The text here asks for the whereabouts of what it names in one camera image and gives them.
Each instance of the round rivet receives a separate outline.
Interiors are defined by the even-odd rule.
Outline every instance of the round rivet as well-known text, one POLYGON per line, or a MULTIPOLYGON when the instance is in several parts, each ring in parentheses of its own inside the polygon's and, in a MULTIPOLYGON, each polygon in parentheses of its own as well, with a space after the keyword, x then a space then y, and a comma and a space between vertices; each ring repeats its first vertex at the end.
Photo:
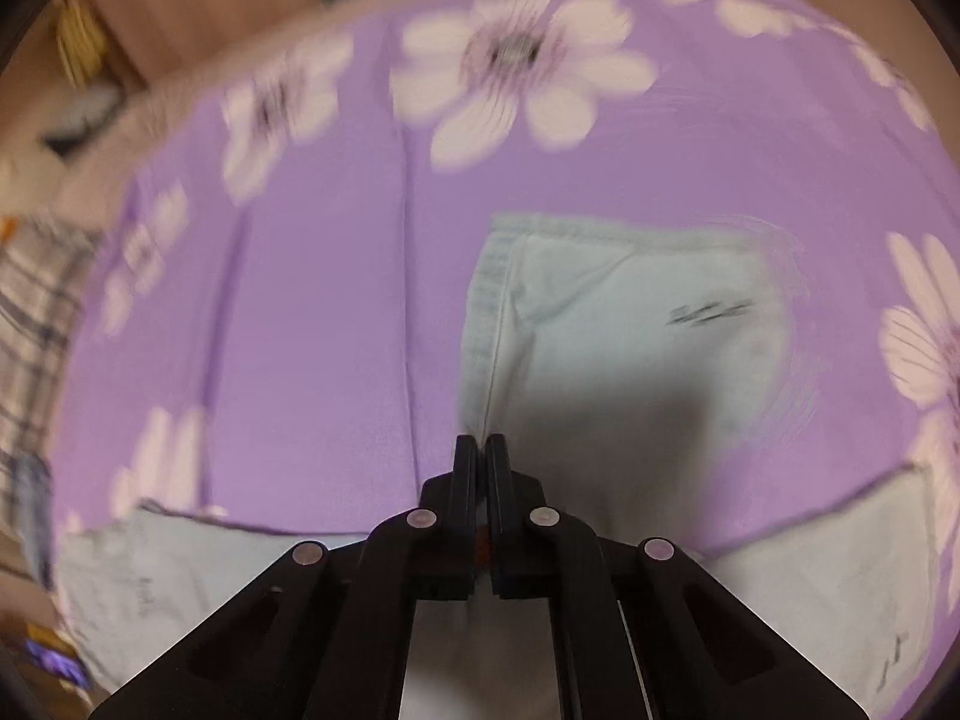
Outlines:
POLYGON ((407 514, 407 525, 411 528, 431 528, 437 521, 437 516, 430 509, 414 509, 407 514))
POLYGON ((643 546, 643 551, 654 560, 670 560, 673 557, 673 544, 665 538, 651 538, 643 546))
POLYGON ((304 541, 294 548, 294 560, 300 565, 314 565, 323 557, 323 547, 315 541, 304 541))
POLYGON ((551 509, 549 506, 541 506, 539 509, 530 512, 530 521, 534 525, 541 526, 541 528, 552 528, 560 522, 560 512, 551 509))

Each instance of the flower print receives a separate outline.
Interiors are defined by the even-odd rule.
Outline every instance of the flower print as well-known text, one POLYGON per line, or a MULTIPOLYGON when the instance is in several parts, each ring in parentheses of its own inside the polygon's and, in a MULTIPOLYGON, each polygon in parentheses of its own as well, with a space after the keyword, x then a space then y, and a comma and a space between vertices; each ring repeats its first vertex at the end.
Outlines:
POLYGON ((311 39, 227 92, 223 177, 235 202, 263 191, 289 141, 307 143, 333 123, 339 110, 334 82, 352 58, 349 34, 311 39))
MULTIPOLYGON (((702 0, 664 0, 669 5, 688 5, 702 0)), ((781 10, 759 0, 716 0, 714 12, 717 20, 734 35, 757 37, 768 34, 787 37, 794 28, 813 29, 813 20, 781 10)))
POLYGON ((186 410, 176 423, 168 410, 150 409, 130 466, 121 466, 113 477, 113 517, 123 519, 141 500, 155 501, 170 512, 194 512, 200 503, 205 430, 206 414, 200 407, 186 410))
POLYGON ((403 30, 412 64, 391 72, 397 117, 433 132, 439 170, 473 165, 503 143, 522 107, 545 151, 574 148, 597 119, 597 97, 631 97, 656 80, 642 53, 621 50, 632 15, 617 0, 474 0, 472 10, 440 11, 403 30))
MULTIPOLYGON (((883 312, 880 351, 896 390, 925 412, 908 456, 929 469, 942 553, 960 515, 960 274, 933 235, 923 239, 923 256, 901 235, 889 235, 888 247, 913 308, 883 312)), ((954 538, 952 562, 951 610, 960 599, 960 538, 954 538)))
POLYGON ((160 283, 164 258, 189 223, 184 188, 176 184, 158 194, 146 220, 133 225, 121 241, 122 262, 104 281, 101 327, 107 336, 123 330, 135 295, 148 295, 160 283))
POLYGON ((846 26, 828 25, 827 29, 850 44, 850 51, 867 71, 867 77, 877 86, 893 89, 896 101, 906 116, 918 129, 927 131, 933 127, 933 117, 923 104, 914 85, 892 64, 875 52, 867 42, 846 26))

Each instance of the plaid shirt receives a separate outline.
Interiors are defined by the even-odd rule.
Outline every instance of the plaid shirt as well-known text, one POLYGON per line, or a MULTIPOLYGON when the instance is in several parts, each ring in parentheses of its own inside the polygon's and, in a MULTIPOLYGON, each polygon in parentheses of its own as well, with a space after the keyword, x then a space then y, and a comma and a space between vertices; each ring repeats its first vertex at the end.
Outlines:
POLYGON ((13 530, 13 458, 43 456, 94 238, 32 218, 0 248, 0 527, 13 530))

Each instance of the purple fabric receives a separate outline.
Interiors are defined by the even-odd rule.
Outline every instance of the purple fabric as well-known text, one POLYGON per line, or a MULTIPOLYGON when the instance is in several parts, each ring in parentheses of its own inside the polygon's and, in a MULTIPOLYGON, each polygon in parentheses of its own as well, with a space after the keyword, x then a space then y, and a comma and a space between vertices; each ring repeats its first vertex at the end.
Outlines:
MULTIPOLYGON (((568 151, 541 148, 521 114, 487 158, 434 170, 435 125, 395 119, 389 74, 409 64, 405 26, 473 0, 354 23, 339 116, 289 146, 246 205, 222 180, 223 93, 198 106, 131 187, 125 225, 175 181, 190 220, 116 338, 104 338, 99 294, 122 231, 93 279, 54 456, 56 521, 109 520, 111 480, 156 405, 205 408, 198 503, 234 521, 350 533, 413 506, 419 483, 449 468, 464 298, 491 215, 507 211, 737 223, 790 241, 779 253, 802 283, 784 389, 798 402, 806 392, 805 405, 717 459, 691 543, 754 538, 900 466, 919 413, 877 343, 884 309, 909 304, 887 234, 919 244, 935 233, 960 255, 957 171, 905 114, 904 81, 871 79, 851 40, 798 0, 750 0, 803 17, 788 34, 750 37, 718 23, 715 0, 618 1, 632 12, 623 47, 648 57, 656 80, 600 100, 568 151)), ((928 670, 899 709, 958 627, 944 605, 928 670)))

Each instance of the plaid fabric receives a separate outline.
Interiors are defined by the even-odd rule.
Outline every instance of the plaid fabric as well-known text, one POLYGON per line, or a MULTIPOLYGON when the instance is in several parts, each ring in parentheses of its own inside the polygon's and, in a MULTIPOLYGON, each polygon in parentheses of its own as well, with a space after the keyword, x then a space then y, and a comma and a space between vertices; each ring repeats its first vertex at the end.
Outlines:
POLYGON ((95 241, 30 218, 0 248, 0 526, 13 529, 13 457, 43 455, 95 241))

